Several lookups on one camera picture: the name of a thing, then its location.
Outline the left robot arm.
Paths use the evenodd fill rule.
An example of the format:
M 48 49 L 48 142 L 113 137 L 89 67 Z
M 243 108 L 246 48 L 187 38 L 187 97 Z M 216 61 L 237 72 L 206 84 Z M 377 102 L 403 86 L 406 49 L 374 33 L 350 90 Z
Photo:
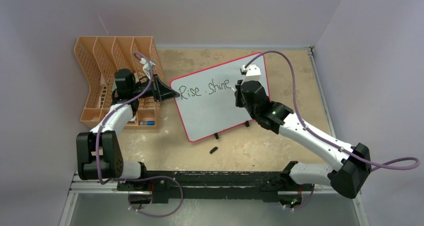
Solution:
M 119 145 L 119 135 L 126 124 L 136 116 L 139 100 L 152 97 L 155 102 L 175 99 L 180 93 L 164 84 L 158 75 L 148 81 L 136 81 L 127 68 L 114 74 L 115 90 L 112 104 L 105 117 L 89 132 L 76 137 L 77 169 L 81 180 L 99 180 L 105 184 L 111 179 L 129 180 L 138 191 L 146 189 L 149 177 L 142 162 L 125 161 Z

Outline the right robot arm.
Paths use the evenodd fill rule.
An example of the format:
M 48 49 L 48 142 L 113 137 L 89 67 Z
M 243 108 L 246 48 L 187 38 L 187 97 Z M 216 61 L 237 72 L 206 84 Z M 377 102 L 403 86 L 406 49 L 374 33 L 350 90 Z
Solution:
M 371 174 L 369 148 L 358 143 L 352 146 L 301 121 L 288 106 L 271 101 L 258 81 L 235 85 L 235 105 L 245 108 L 263 129 L 289 138 L 325 161 L 325 164 L 294 163 L 286 167 L 280 182 L 288 190 L 300 184 L 331 186 L 340 195 L 354 199 Z

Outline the black marker cap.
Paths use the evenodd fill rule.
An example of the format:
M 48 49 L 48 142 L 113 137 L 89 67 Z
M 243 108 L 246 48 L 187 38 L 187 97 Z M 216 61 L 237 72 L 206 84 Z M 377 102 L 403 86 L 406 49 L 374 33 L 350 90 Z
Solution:
M 217 151 L 219 148 L 217 146 L 215 146 L 214 148 L 212 148 L 209 153 L 213 154 L 215 151 Z

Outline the pink-framed whiteboard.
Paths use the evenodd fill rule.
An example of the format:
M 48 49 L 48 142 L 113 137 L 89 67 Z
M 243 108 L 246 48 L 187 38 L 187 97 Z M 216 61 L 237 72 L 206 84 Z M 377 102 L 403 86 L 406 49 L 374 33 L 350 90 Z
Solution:
M 170 87 L 179 93 L 175 99 L 187 139 L 196 142 L 250 121 L 244 108 L 236 107 L 234 93 L 238 80 L 242 80 L 240 68 L 251 59 L 260 69 L 261 85 L 268 90 L 265 57 L 255 52 L 215 66 L 176 77 Z

